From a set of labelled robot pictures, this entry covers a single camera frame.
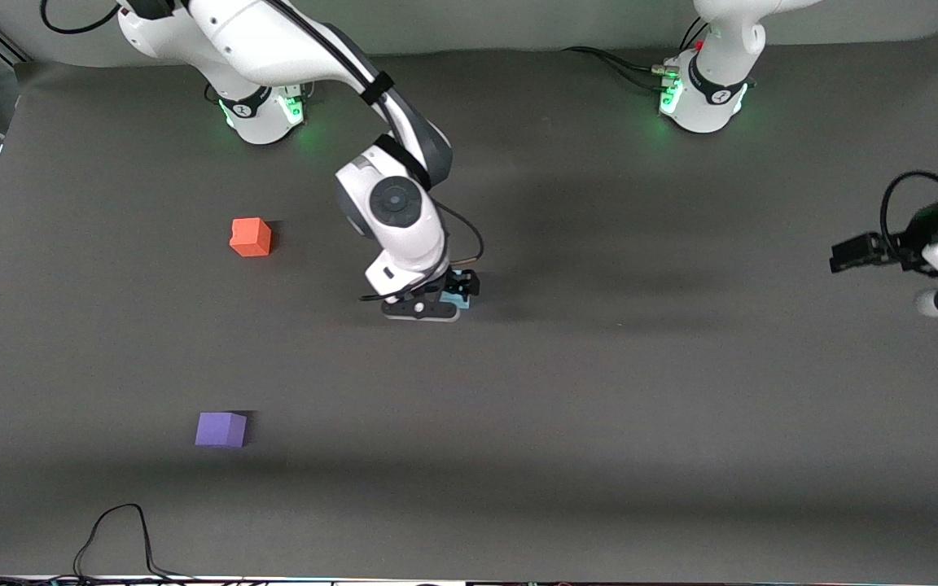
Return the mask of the light blue foam block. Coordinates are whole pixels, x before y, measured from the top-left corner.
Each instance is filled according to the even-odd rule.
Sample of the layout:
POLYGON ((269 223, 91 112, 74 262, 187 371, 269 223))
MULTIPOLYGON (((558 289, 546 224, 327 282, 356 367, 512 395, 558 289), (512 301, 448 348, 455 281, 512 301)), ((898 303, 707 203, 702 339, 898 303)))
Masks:
MULTIPOLYGON (((453 272, 453 274, 462 274, 462 271, 473 271, 473 270, 471 270, 471 269, 465 269, 465 270, 450 270, 450 272, 453 272)), ((459 310, 468 310, 468 309, 471 307, 471 298, 469 298, 469 300, 465 300, 465 298, 463 297, 463 298, 462 298, 462 301, 447 301, 447 300, 446 300, 446 290, 445 290, 445 292, 443 293, 443 295, 441 296, 440 301, 442 301, 442 303, 452 304, 452 305, 454 305, 455 308, 459 308, 459 310)))

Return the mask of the orange foam block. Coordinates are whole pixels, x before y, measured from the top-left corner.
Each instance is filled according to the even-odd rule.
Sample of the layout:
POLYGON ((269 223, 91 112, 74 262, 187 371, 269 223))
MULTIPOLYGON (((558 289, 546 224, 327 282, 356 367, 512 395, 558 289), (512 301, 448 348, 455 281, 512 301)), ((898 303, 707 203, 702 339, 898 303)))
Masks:
POLYGON ((268 256, 272 244, 273 230, 260 216, 245 216, 232 220, 230 247, 239 256, 268 256))

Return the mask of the purple foam block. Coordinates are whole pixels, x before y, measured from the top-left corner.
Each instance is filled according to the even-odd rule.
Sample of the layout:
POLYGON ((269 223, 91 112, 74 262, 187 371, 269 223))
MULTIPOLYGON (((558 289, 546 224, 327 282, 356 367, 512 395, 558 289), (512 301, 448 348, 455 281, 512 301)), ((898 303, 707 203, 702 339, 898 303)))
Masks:
POLYGON ((202 412, 198 416, 194 446, 240 449, 246 443, 248 417, 234 412, 202 412))

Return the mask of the dark grey table mat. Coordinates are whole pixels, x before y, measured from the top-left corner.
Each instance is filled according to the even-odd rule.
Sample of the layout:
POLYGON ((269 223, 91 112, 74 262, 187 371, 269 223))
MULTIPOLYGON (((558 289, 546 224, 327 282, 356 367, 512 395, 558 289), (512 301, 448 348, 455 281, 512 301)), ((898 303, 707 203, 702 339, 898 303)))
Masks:
POLYGON ((384 57, 485 236, 453 323, 390 321, 336 168, 381 123, 318 85, 242 143, 185 67, 31 63, 0 156, 0 574, 139 503, 193 575, 938 584, 938 318, 830 274, 938 172, 938 36, 774 46, 681 133, 568 53, 384 57), (230 247, 260 216, 270 255, 230 247), (202 412, 248 417, 194 446, 202 412))

